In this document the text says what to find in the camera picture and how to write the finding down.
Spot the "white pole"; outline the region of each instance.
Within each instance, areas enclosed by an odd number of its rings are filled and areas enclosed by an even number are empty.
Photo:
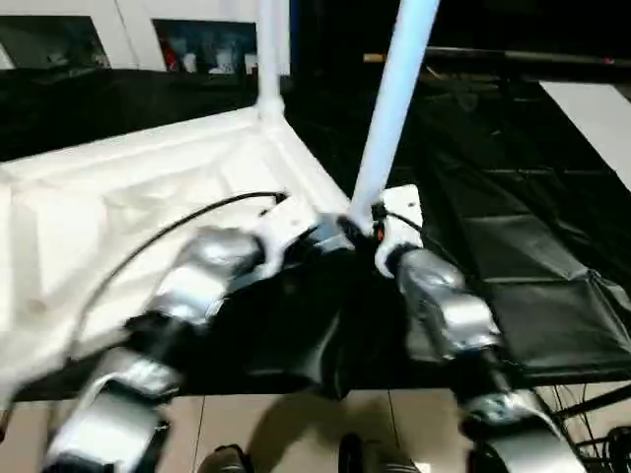
[[[256,18],[256,49],[258,56],[258,110],[262,121],[274,121],[283,116],[284,103],[280,96],[278,51],[276,50],[276,20],[278,0],[258,0]]]
[[[398,9],[349,211],[366,233],[372,228],[371,206],[386,187],[439,3],[401,0]]]

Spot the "gray floor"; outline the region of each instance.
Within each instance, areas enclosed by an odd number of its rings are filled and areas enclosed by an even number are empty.
[[[591,385],[588,398],[614,384]],[[540,390],[554,405],[549,388]],[[582,386],[561,389],[564,402],[580,398]],[[631,423],[630,403],[591,415],[596,436]],[[8,437],[0,444],[0,469],[36,472],[48,403],[21,404]],[[184,397],[168,409],[174,430],[162,473],[193,472],[218,445],[238,443],[257,472],[337,471],[337,447],[348,432],[400,447],[424,472],[464,471],[467,442],[457,432],[452,396],[442,389],[355,391],[335,403],[309,394]],[[571,422],[575,440],[585,439],[585,426]]]

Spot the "white platform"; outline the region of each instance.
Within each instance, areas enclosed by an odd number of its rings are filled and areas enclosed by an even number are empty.
[[[344,213],[348,199],[284,119],[254,107],[0,166],[0,403],[59,365],[92,289],[148,235],[208,203],[260,190]],[[91,312],[86,350],[142,304],[194,229],[253,225],[257,198],[191,222],[143,253]]]

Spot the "black tarp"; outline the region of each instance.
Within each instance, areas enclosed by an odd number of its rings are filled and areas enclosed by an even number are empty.
[[[286,116],[352,192],[377,84],[299,85]],[[0,157],[12,160],[252,104],[255,88],[138,71],[0,75]],[[413,182],[427,246],[490,303],[533,382],[626,378],[631,367],[631,196],[537,84],[417,87],[390,184]],[[444,385],[422,327],[361,252],[310,259],[250,289],[191,360],[187,392],[316,385]],[[23,398],[73,392],[83,369]]]

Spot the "white bracket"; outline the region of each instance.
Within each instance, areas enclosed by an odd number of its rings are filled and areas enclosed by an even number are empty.
[[[251,231],[262,241],[265,263],[256,268],[254,278],[270,278],[278,273],[285,250],[308,229],[315,227],[318,220],[319,214],[314,207],[298,196],[288,197],[258,219]]]
[[[418,197],[418,189],[414,184],[402,185],[387,189],[382,194],[382,202],[388,212],[400,215],[418,227],[423,226],[423,212]],[[394,275],[387,269],[387,259],[398,247],[407,244],[423,247],[420,234],[407,223],[393,216],[384,219],[384,239],[375,253],[375,265],[379,272],[387,278]]]

